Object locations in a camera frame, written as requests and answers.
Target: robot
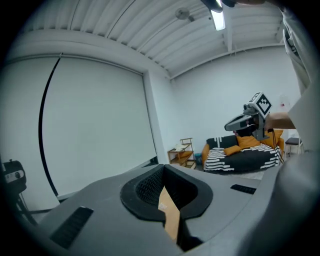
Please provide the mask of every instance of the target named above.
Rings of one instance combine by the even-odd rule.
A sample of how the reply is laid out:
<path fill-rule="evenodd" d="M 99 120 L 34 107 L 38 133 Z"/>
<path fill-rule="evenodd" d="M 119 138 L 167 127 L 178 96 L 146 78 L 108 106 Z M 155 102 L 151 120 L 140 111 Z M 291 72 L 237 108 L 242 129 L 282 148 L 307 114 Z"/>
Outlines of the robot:
<path fill-rule="evenodd" d="M 229 121 L 224 129 L 236 131 L 240 137 L 252 135 L 258 141 L 268 139 L 269 137 L 265 136 L 265 123 L 271 107 L 272 104 L 265 94 L 262 91 L 257 92 L 243 105 L 243 114 Z"/>

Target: ceiling light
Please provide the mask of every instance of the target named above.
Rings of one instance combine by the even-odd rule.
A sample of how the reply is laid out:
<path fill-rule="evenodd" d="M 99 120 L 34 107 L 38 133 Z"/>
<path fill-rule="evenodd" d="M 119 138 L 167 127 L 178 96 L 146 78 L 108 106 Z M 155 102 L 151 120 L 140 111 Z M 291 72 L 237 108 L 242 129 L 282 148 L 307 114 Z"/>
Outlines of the ceiling light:
<path fill-rule="evenodd" d="M 224 12 L 222 11 L 218 13 L 213 10 L 210 10 L 210 12 L 214 21 L 215 29 L 217 31 L 224 30 L 226 28 Z"/>

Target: wooden shelf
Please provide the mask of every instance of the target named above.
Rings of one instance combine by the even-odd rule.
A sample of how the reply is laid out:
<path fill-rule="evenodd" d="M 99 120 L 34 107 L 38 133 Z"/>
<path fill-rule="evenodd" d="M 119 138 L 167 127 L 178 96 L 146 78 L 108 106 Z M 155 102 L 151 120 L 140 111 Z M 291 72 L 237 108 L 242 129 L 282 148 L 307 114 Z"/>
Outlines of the wooden shelf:
<path fill-rule="evenodd" d="M 180 165 L 180 166 L 187 167 L 190 169 L 196 168 L 197 163 L 196 163 L 194 149 L 192 147 L 191 139 L 192 138 L 180 139 L 180 143 L 181 143 L 181 145 L 183 145 L 183 149 L 181 151 L 176 151 L 175 148 L 168 151 L 168 157 L 170 160 L 170 164 Z"/>
<path fill-rule="evenodd" d="M 176 156 L 174 159 L 171 160 L 171 164 L 183 165 L 186 161 L 188 161 L 189 157 L 191 157 L 192 154 L 193 153 L 190 153 L 185 157 L 180 157 L 180 159 Z"/>
<path fill-rule="evenodd" d="M 179 153 L 179 152 L 183 152 L 183 151 L 186 150 L 187 147 L 191 146 L 192 144 L 191 144 L 191 143 L 186 143 L 186 144 L 182 144 L 182 145 L 185 146 L 183 150 L 181 150 L 181 151 L 176 151 L 176 149 L 173 148 L 173 149 L 169 150 L 168 153 Z"/>

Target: chair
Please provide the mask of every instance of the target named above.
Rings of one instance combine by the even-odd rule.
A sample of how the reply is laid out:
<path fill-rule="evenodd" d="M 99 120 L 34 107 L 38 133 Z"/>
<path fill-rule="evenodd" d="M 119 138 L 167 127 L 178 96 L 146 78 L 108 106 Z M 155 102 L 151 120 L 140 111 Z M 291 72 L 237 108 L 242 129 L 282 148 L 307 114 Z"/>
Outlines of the chair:
<path fill-rule="evenodd" d="M 298 155 L 300 154 L 300 149 L 303 149 L 303 143 L 300 139 L 300 137 L 290 137 L 286 140 L 285 142 L 285 147 L 284 147 L 284 160 L 286 160 L 287 156 L 287 147 L 290 147 L 289 155 L 291 154 L 291 147 L 292 146 L 298 146 Z"/>

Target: white ceiling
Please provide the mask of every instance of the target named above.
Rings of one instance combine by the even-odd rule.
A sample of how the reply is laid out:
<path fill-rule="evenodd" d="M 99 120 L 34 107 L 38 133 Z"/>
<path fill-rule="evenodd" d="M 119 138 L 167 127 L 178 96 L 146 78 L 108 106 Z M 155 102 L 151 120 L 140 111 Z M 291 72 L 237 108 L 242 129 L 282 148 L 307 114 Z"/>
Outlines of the white ceiling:
<path fill-rule="evenodd" d="M 194 18 L 179 20 L 185 7 Z M 216 31 L 200 0 L 49 0 L 21 33 L 72 30 L 123 44 L 168 70 L 174 78 L 215 58 L 283 45 L 282 15 L 270 4 L 224 6 L 226 29 Z"/>

